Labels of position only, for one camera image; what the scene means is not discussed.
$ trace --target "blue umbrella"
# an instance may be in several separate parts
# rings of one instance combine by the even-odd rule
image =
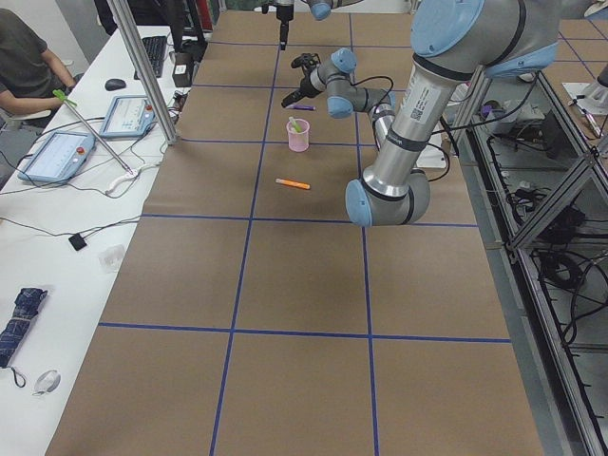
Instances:
[[[29,324],[33,317],[38,314],[38,307],[46,296],[46,290],[22,288],[21,293],[15,299],[15,310],[12,313],[12,318],[7,323],[7,327],[0,333],[0,368],[12,369],[15,384],[19,388],[26,385],[26,379],[15,368],[9,366],[9,361],[28,332]]]

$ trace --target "purple marker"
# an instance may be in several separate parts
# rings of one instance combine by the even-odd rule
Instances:
[[[300,111],[315,111],[316,107],[308,106],[307,104],[290,104],[286,109],[297,109]]]

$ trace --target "green pen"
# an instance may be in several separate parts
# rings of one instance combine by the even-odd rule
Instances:
[[[298,122],[295,121],[295,119],[293,117],[289,118],[289,122],[290,124],[292,124],[292,127],[294,128],[296,133],[302,133],[302,127],[300,126],[300,124]]]

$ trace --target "metal frame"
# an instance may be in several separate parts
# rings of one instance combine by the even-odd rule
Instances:
[[[484,77],[483,73],[476,72],[471,89],[467,93],[466,103],[459,110],[454,126],[470,123],[473,114],[482,105],[489,88],[490,81]],[[570,353],[574,351],[606,353],[608,346],[603,343],[575,344],[571,347],[570,352],[566,351],[562,345],[561,335],[554,320],[551,303],[547,301],[542,292],[538,281],[538,272],[528,250],[542,230],[553,221],[555,216],[590,181],[599,189],[604,201],[608,205],[608,174],[598,159],[597,150],[590,147],[584,140],[561,105],[551,85],[542,74],[539,77],[539,88],[551,104],[560,126],[563,128],[570,143],[575,147],[579,157],[565,173],[560,183],[553,188],[550,195],[538,207],[534,215],[521,226],[515,228],[510,226],[512,225],[512,220],[509,221],[508,211],[504,207],[506,201],[500,201],[499,206],[503,217],[503,225],[507,228],[506,233],[508,232],[508,234],[504,235],[507,238],[503,241],[507,252],[511,255],[511,267],[522,273],[523,281],[525,282],[525,285],[521,283],[512,284],[512,287],[515,287],[513,288],[513,293],[518,294],[522,290],[520,287],[526,287],[528,294],[532,297],[534,310],[542,327],[543,339],[546,341],[546,346],[552,358],[552,364],[557,370],[563,392],[570,404],[586,454],[590,456],[603,456],[603,439],[599,435],[597,422],[594,422],[592,405],[586,392],[581,390],[580,377],[576,366],[572,362],[572,355]],[[463,140],[479,143],[480,136],[478,134],[468,135],[468,137],[472,139],[465,140],[466,137],[463,137]],[[484,166],[489,177],[489,185],[493,186],[492,190],[500,193],[502,188],[498,185],[498,178],[493,176],[496,171],[492,169],[490,158],[484,158],[484,161]]]
[[[140,75],[143,89],[148,97],[148,101],[154,109],[162,133],[164,134],[167,143],[173,144],[178,138],[177,130],[173,121],[171,121],[169,110],[161,93],[161,88],[156,80],[145,48],[143,47],[142,37],[138,33],[131,8],[128,6],[126,0],[108,0],[107,4],[110,6],[112,14],[114,15],[114,21],[121,31],[124,46],[131,57],[135,69]]]

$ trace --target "plastic cup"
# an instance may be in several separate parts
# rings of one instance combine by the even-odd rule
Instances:
[[[295,131],[291,121],[287,122],[287,137],[289,140],[289,148],[294,152],[304,152],[308,149],[308,132],[311,129],[310,124],[304,119],[295,119],[302,131]]]

